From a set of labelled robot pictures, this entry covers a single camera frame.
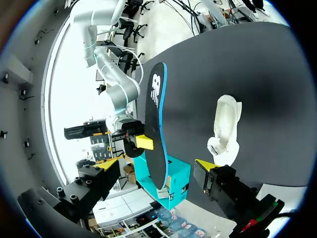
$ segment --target desk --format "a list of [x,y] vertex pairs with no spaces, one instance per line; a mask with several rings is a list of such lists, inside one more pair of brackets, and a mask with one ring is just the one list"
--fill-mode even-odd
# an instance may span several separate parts
[[[181,42],[144,68],[137,117],[145,121],[151,69],[167,64],[163,131],[167,153],[192,166],[187,200],[224,216],[193,178],[195,159],[213,162],[207,140],[213,136],[218,98],[242,102],[239,154],[232,167],[249,186],[262,183],[305,186],[316,155],[317,104],[312,76],[291,30],[253,22],[208,31]],[[140,78],[136,70],[135,78]]]

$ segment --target new balance logo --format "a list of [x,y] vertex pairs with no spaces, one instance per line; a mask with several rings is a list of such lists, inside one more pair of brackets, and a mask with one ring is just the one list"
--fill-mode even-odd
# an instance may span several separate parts
[[159,107],[160,76],[157,76],[156,73],[153,75],[152,88],[153,90],[151,91],[151,98],[158,108]]

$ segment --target white shoe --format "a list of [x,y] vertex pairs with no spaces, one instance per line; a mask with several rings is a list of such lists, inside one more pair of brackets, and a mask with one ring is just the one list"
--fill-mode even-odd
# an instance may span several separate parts
[[259,14],[257,13],[257,11],[252,11],[252,13],[253,13],[253,16],[256,18],[256,19],[258,19],[259,18]]
[[257,10],[259,10],[260,12],[262,12],[264,15],[269,16],[269,17],[270,17],[269,12],[268,12],[267,10],[265,10],[265,9],[264,9],[264,7],[263,7],[262,9],[257,8]]
[[240,120],[242,103],[229,95],[218,99],[213,124],[214,137],[207,142],[207,148],[219,166],[231,166],[239,152],[237,124]]

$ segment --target office chair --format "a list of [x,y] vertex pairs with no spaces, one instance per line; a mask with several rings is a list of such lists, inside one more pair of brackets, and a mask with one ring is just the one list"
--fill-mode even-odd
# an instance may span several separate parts
[[[103,46],[116,46],[116,44],[110,40],[105,40]],[[135,71],[136,67],[139,66],[138,60],[133,59],[133,54],[131,52],[122,51],[119,48],[112,47],[109,49],[119,58],[118,66],[125,74],[130,68],[132,68],[132,71]]]
[[148,11],[150,10],[149,8],[147,8],[147,5],[149,3],[152,3],[152,2],[154,2],[154,1],[147,1],[147,2],[145,2],[145,4],[141,5],[141,12],[140,12],[141,15],[144,15],[144,13],[142,13],[144,9],[146,9]]
[[127,14],[130,19],[134,17],[134,15],[138,12],[139,8],[141,7],[140,14],[143,15],[143,10],[150,10],[146,6],[154,1],[146,1],[143,4],[143,0],[128,0],[128,6],[123,10],[123,13]]
[[144,25],[138,25],[137,28],[134,28],[134,23],[132,21],[126,21],[124,19],[120,19],[120,24],[121,26],[119,27],[119,29],[125,29],[124,33],[118,33],[116,32],[116,35],[123,35],[123,40],[124,40],[124,46],[127,47],[128,46],[128,38],[132,35],[133,33],[133,42],[134,43],[138,43],[136,41],[136,37],[140,36],[141,38],[144,38],[144,36],[142,36],[140,34],[140,30],[142,29],[142,27],[146,27],[148,26],[147,24]]
[[138,12],[143,0],[128,0],[128,6],[123,10],[123,13],[127,14],[130,19]]

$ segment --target water bottle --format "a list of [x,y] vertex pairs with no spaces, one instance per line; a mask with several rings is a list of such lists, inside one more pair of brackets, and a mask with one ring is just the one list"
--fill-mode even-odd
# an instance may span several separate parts
[[184,228],[178,231],[178,236],[181,238],[189,237],[197,230],[197,227],[193,224],[187,224]]
[[186,220],[183,218],[177,218],[172,224],[169,225],[168,229],[177,232],[180,229],[184,228],[186,226]]
[[204,238],[207,236],[207,232],[203,229],[197,229],[193,234],[190,235],[190,238]]

